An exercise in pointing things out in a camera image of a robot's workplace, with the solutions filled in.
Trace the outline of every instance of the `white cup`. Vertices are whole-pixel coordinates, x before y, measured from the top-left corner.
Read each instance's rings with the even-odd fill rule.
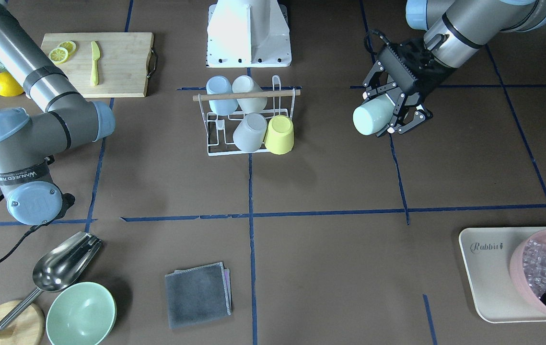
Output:
[[[390,123],[393,111],[393,101],[382,94],[354,110],[354,126],[362,135],[372,135]]]
[[[232,139],[241,151],[255,152],[260,149],[267,132],[267,121],[258,113],[250,113],[236,127]]]
[[[207,94],[232,93],[231,81],[224,76],[215,76],[207,81]],[[211,111],[219,116],[230,115],[238,108],[236,100],[209,101]]]
[[[240,76],[232,83],[232,92],[262,92],[262,88],[250,76]],[[267,98],[242,98],[238,100],[241,110],[245,114],[262,112],[267,106]]]

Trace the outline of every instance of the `cup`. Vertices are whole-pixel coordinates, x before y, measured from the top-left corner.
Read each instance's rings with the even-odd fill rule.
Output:
[[[231,81],[224,76],[215,76],[207,81],[207,94],[232,93]],[[211,111],[219,116],[230,115],[238,108],[236,100],[209,101]]]
[[[264,134],[267,131],[267,121],[258,113],[250,113],[236,127],[232,139],[241,151],[255,152],[262,146]]]
[[[288,153],[294,147],[294,124],[288,116],[276,115],[268,122],[264,146],[275,155]]]
[[[362,135],[372,135],[390,123],[393,111],[393,101],[382,94],[354,110],[354,127]]]
[[[262,92],[262,88],[250,76],[240,76],[232,83],[232,92]],[[267,98],[242,98],[238,100],[238,105],[245,114],[250,112],[262,112],[267,106]]]

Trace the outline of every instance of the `mint green bowl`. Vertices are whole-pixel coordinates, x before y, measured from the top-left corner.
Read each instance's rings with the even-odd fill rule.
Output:
[[[113,296],[100,284],[82,282],[62,291],[47,314],[47,337],[53,345],[97,345],[113,324]]]

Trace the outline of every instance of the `pink bowl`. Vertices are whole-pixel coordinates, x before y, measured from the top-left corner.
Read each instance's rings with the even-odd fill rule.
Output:
[[[509,265],[509,273],[511,275],[511,281],[520,295],[532,306],[537,308],[543,314],[546,314],[546,306],[541,302],[539,297],[535,296],[532,292],[529,283],[526,281],[526,275],[524,275],[524,268],[522,261],[524,258],[524,248],[530,240],[541,242],[546,244],[546,230],[539,231],[532,234],[526,241],[522,242],[511,255],[511,262]]]

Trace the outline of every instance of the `metal scoop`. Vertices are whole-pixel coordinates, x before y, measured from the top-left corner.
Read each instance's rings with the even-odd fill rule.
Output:
[[[36,288],[0,320],[0,330],[8,327],[43,291],[59,292],[73,284],[101,245],[102,240],[93,234],[79,231],[41,257],[32,271]]]

